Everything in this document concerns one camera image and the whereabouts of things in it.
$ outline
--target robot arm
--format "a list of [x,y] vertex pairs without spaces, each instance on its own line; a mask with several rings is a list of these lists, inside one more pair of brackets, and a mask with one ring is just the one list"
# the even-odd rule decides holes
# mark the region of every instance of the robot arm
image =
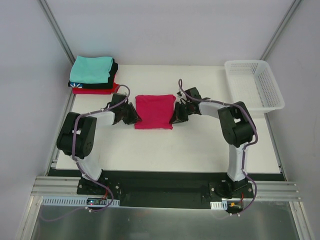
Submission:
[[[115,93],[107,107],[112,107],[126,98],[126,95]],[[69,112],[64,120],[56,146],[64,154],[72,158],[72,145],[74,127],[79,113]],[[110,111],[103,111],[90,116],[82,117],[79,120],[75,141],[75,161],[91,179],[97,181],[102,173],[99,165],[101,145],[104,140],[108,126],[117,124],[120,121],[125,124],[134,124],[141,121],[132,103],[128,101],[113,108]]]
[[244,175],[248,154],[244,155],[243,149],[246,144],[252,141],[254,136],[254,131],[248,119],[236,106],[242,107],[249,118],[251,118],[250,114],[246,105],[241,101],[236,102],[235,106],[225,106],[209,101],[195,101],[192,98],[198,100],[209,99],[202,99],[195,87],[186,90],[185,93],[186,99],[175,103],[174,113],[170,122],[173,124],[186,122],[189,120],[189,115],[192,114],[208,115],[219,119],[223,137],[229,144],[229,167],[226,181],[215,192],[221,197],[231,198],[232,192],[248,184],[248,180]]
[[[243,132],[248,139],[239,140],[239,134],[236,135],[235,133],[235,130],[237,131],[238,127],[230,110],[231,107],[225,107],[224,105],[218,103],[199,103],[199,111],[201,115],[208,115],[220,120],[224,139],[229,144],[229,167],[227,170],[227,175],[233,182],[239,182],[246,178],[242,172],[243,148],[252,140],[253,131],[248,129],[247,131]],[[246,171],[247,156],[248,154],[244,156],[244,171]]]

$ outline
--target wire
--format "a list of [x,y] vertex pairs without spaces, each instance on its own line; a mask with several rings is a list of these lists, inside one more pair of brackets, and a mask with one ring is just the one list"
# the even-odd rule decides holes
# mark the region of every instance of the wire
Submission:
[[106,200],[107,196],[108,196],[108,191],[105,190],[105,194],[103,195],[103,197],[101,198],[101,200]]
[[[80,114],[80,115],[76,118],[75,123],[74,123],[73,137],[72,137],[72,153],[71,153],[72,159],[76,162],[76,166],[78,167],[78,169],[80,170],[80,172],[83,174],[83,176],[85,176],[85,177],[86,177],[87,179],[89,179],[90,181],[94,182],[94,183],[97,184],[98,186],[103,187],[103,188],[105,189],[106,193],[105,193],[105,195],[103,196],[103,198],[104,198],[104,197],[107,197],[108,193],[110,193],[110,195],[111,195],[111,201],[110,201],[108,204],[106,204],[104,207],[102,207],[102,208],[100,208],[100,209],[90,209],[92,212],[101,212],[101,211],[105,210],[107,207],[109,207],[109,206],[112,204],[112,202],[114,201],[114,195],[113,195],[112,191],[111,191],[107,186],[101,184],[100,182],[97,182],[96,180],[94,180],[94,179],[92,179],[90,176],[88,176],[87,173],[86,173],[86,172],[81,168],[81,166],[79,165],[78,160],[76,159],[76,156],[75,156],[75,155],[76,155],[76,139],[77,139],[78,123],[79,123],[79,120],[80,120],[82,117],[89,116],[89,115],[93,115],[93,114],[97,114],[97,113],[106,112],[106,111],[109,111],[109,110],[111,110],[111,109],[114,109],[114,108],[120,106],[121,104],[125,103],[125,102],[128,100],[131,91],[130,91],[129,87],[127,87],[126,85],[120,84],[120,85],[118,85],[118,86],[115,88],[115,90],[114,90],[115,93],[118,91],[118,89],[119,89],[120,87],[125,87],[125,88],[128,90],[128,94],[127,94],[127,96],[125,97],[125,99],[123,99],[121,102],[119,102],[119,103],[117,103],[117,104],[115,104],[115,105],[113,105],[113,106],[111,106],[111,107],[109,107],[110,103],[108,103],[108,104],[107,104],[107,107],[102,108],[102,109],[100,109],[100,110],[93,111],[93,112],[88,112],[88,113],[84,113],[84,114]],[[77,208],[73,209],[72,211],[67,212],[66,214],[64,214],[64,215],[62,215],[62,216],[59,216],[59,217],[57,217],[57,218],[46,219],[46,218],[44,218],[43,215],[42,215],[43,209],[41,208],[40,211],[39,211],[39,218],[40,218],[42,221],[44,221],[44,222],[55,222],[55,221],[58,221],[58,220],[60,220],[60,219],[63,219],[63,218],[65,218],[65,217],[73,214],[74,212],[77,212],[77,211],[80,210],[80,209],[86,209],[86,208],[84,208],[83,206],[77,207]]]
[[196,102],[207,102],[207,103],[215,103],[215,104],[221,104],[221,105],[224,105],[224,106],[231,106],[231,107],[236,107],[238,108],[242,114],[244,115],[244,117],[246,118],[246,120],[249,122],[252,130],[253,130],[253,134],[254,134],[254,141],[253,142],[249,142],[248,144],[244,145],[243,147],[243,153],[242,153],[242,164],[241,164],[241,171],[243,173],[243,175],[248,179],[250,180],[253,185],[254,185],[254,195],[253,195],[253,198],[251,200],[251,202],[248,204],[248,206],[246,206],[241,212],[243,212],[244,210],[248,209],[252,203],[255,201],[256,197],[257,197],[257,184],[256,182],[248,176],[248,174],[245,172],[245,160],[246,160],[246,149],[247,147],[251,146],[251,145],[254,145],[258,142],[258,133],[257,133],[257,128],[256,128],[256,125],[254,124],[254,122],[252,121],[251,117],[249,117],[248,113],[239,105],[237,104],[234,104],[234,103],[225,103],[225,102],[222,102],[222,101],[217,101],[217,100],[210,100],[210,99],[197,99],[197,98],[194,98],[190,95],[188,95],[184,89],[183,89],[183,82],[182,82],[182,79],[180,78],[179,81],[178,81],[178,85],[179,85],[179,88],[181,90],[181,92],[184,93],[184,95],[191,99],[192,101],[196,101]]

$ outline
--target pink folded cloth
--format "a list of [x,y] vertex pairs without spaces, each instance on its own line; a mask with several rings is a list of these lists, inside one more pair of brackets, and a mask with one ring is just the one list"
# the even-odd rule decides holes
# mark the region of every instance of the pink folded cloth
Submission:
[[173,129],[169,123],[174,114],[176,97],[170,95],[138,95],[135,97],[136,112],[142,121],[134,125],[135,129]]

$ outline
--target red cloth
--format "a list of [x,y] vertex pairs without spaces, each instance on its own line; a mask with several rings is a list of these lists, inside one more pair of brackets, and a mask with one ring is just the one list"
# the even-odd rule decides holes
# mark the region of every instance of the red cloth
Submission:
[[172,129],[169,123],[174,114],[176,97],[171,95],[138,95],[135,97],[136,112],[142,121],[135,129]]
[[100,95],[112,94],[112,93],[116,93],[115,91],[118,85],[119,84],[113,83],[112,89],[86,89],[86,88],[74,87],[72,88],[72,93],[73,94],[100,94]]

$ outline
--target folded clothing stack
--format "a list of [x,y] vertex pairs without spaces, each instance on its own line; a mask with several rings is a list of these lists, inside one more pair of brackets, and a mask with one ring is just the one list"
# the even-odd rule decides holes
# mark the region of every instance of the folded clothing stack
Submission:
[[114,85],[117,70],[118,64],[110,56],[77,56],[68,86],[74,94],[111,94],[117,86]]

